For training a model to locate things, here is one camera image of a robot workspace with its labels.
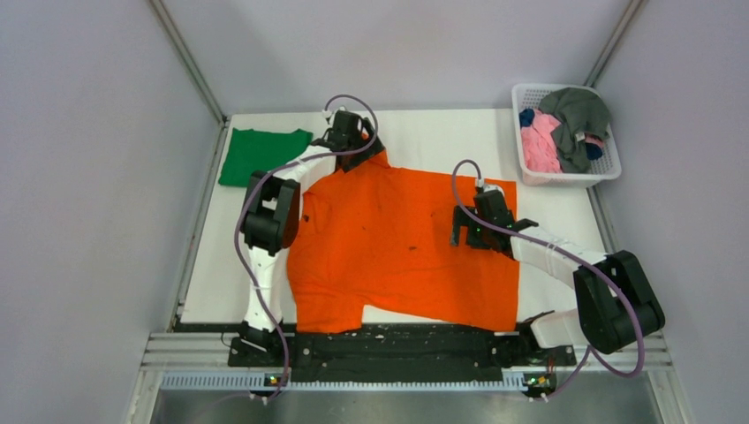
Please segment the orange t-shirt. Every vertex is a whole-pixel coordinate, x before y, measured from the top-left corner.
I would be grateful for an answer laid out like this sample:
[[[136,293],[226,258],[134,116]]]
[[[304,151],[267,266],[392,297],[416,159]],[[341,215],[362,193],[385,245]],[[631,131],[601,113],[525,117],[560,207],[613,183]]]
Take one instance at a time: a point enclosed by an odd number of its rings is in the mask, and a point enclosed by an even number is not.
[[[314,183],[287,260],[298,330],[357,329],[368,306],[512,330],[519,264],[450,242],[453,210],[474,193],[472,177],[396,168],[385,153]]]

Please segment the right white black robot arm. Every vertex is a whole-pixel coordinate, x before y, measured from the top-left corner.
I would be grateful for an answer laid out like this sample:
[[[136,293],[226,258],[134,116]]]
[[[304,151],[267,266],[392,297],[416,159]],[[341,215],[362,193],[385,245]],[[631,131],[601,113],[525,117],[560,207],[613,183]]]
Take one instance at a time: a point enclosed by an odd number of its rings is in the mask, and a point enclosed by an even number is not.
[[[472,248],[484,249],[538,269],[574,292],[573,308],[536,315],[518,340],[520,357],[541,364],[554,348],[586,345],[607,355],[628,346],[645,355],[645,338],[665,324],[665,315],[637,256],[604,253],[560,238],[529,219],[515,219],[501,189],[480,188],[473,205],[454,208],[452,245],[466,229]]]

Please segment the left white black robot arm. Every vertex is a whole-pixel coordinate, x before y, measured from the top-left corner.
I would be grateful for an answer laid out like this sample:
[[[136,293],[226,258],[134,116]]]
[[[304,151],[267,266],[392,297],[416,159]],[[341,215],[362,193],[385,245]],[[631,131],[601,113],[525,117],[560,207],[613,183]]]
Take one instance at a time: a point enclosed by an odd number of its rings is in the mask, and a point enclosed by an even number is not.
[[[270,171],[255,171],[235,227],[234,244],[250,276],[250,294],[238,336],[231,341],[232,367],[288,366],[282,329],[286,263],[297,237],[303,194],[340,170],[348,172],[384,150],[376,117],[339,108],[324,112],[329,126],[299,157]]]

